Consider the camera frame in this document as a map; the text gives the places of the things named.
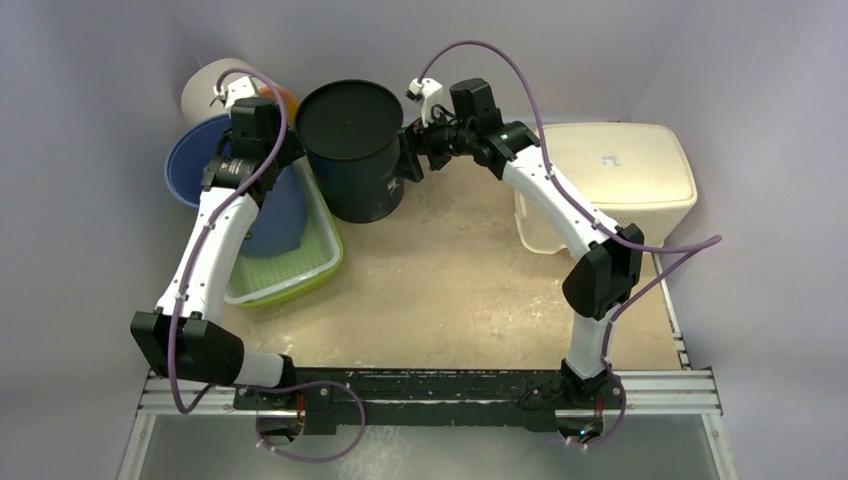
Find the white cylinder container orange-yellow lid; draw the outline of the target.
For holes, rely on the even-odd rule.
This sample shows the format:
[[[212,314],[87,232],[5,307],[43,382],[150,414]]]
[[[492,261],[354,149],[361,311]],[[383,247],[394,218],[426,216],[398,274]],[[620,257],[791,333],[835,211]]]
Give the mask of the white cylinder container orange-yellow lid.
[[[214,96],[213,87],[216,85],[221,73],[226,70],[236,68],[239,70],[251,69],[254,67],[249,63],[236,58],[223,58],[211,62],[210,64],[199,69],[186,83],[183,88],[180,107],[183,119],[188,126],[194,126],[209,118],[216,117],[228,113],[224,105],[220,103]],[[223,81],[224,87],[229,87],[231,83],[245,76],[244,73],[231,73],[225,77]],[[252,78],[254,85],[257,87],[259,95],[274,99],[272,89],[261,80]],[[295,96],[284,87],[272,81],[272,86],[278,91],[278,95],[282,98],[289,124],[293,124],[297,109],[298,101]]]

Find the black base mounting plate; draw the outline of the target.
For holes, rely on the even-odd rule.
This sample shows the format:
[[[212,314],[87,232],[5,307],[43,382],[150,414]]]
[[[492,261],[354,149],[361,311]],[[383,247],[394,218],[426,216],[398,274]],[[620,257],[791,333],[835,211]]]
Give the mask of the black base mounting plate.
[[[300,413],[308,435],[342,425],[521,427],[566,436],[600,433],[603,417],[625,403],[620,379],[581,380],[553,370],[445,370],[298,367],[297,391],[238,387],[237,411]]]

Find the aluminium frame rails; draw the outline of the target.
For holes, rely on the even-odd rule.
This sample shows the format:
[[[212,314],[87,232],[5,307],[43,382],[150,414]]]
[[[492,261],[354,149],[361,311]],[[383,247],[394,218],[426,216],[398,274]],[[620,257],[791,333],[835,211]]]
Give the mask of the aluminium frame rails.
[[[408,192],[386,218],[339,222],[337,274],[265,307],[226,305],[251,351],[293,360],[305,400],[150,375],[127,456],[140,479],[712,478],[720,401],[685,370],[668,296],[617,321],[622,380],[561,387],[574,313],[567,252],[520,241],[513,196]]]

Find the green tray with white strainer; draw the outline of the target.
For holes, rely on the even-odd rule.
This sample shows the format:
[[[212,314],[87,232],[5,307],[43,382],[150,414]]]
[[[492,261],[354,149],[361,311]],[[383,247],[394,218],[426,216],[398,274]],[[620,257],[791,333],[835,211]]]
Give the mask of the green tray with white strainer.
[[[307,208],[300,246],[266,258],[237,258],[225,301],[239,307],[266,307],[290,301],[329,281],[337,272],[344,247],[306,158],[294,162]]]

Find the light blue plastic bucket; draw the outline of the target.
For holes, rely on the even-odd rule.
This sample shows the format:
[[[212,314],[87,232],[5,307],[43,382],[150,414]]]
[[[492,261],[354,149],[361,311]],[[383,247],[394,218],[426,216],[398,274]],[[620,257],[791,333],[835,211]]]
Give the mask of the light blue plastic bucket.
[[[231,126],[227,115],[210,117],[186,131],[166,159],[165,183],[182,203],[199,206],[203,169]],[[240,254],[270,258],[297,249],[307,224],[307,204],[295,165],[281,169],[246,234]]]

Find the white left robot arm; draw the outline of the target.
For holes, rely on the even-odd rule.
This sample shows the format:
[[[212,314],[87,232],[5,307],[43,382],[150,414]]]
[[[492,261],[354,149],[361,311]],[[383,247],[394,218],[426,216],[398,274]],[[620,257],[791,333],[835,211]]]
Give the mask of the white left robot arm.
[[[229,116],[203,170],[197,217],[176,273],[154,309],[134,315],[130,331],[151,369],[172,383],[255,389],[272,408],[284,409],[298,395],[292,359],[249,349],[220,322],[248,230],[279,169],[302,150],[275,100],[239,99]]]

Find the cream plastic laundry basket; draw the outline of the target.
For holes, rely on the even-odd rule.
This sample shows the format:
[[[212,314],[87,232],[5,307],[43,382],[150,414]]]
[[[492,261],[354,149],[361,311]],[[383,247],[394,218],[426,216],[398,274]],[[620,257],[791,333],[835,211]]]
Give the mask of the cream plastic laundry basket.
[[[667,127],[578,122],[544,128],[553,165],[621,226],[661,247],[698,200],[685,151]]]

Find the dark navy cylindrical bin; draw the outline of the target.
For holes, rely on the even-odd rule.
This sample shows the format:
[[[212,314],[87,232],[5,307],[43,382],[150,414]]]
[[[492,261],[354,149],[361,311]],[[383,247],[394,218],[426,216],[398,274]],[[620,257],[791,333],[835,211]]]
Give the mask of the dark navy cylindrical bin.
[[[295,132],[335,217],[372,223],[399,206],[404,180],[395,166],[403,119],[397,97],[368,80],[325,84],[300,104]]]

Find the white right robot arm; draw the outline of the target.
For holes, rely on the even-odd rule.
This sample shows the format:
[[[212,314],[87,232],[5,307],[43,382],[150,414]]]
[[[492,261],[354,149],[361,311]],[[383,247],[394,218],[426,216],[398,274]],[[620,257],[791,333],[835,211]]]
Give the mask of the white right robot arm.
[[[397,175],[418,183],[425,159],[438,171],[453,158],[470,156],[531,203],[563,241],[575,261],[562,284],[574,312],[572,340],[562,362],[561,392],[576,407],[596,399],[609,374],[606,348],[613,316],[629,300],[640,278],[643,232],[621,227],[590,202],[544,156],[537,132],[525,123],[503,120],[491,86],[481,78],[453,85],[453,109],[442,105],[444,89],[424,78],[410,82],[406,95],[420,117],[398,135]]]

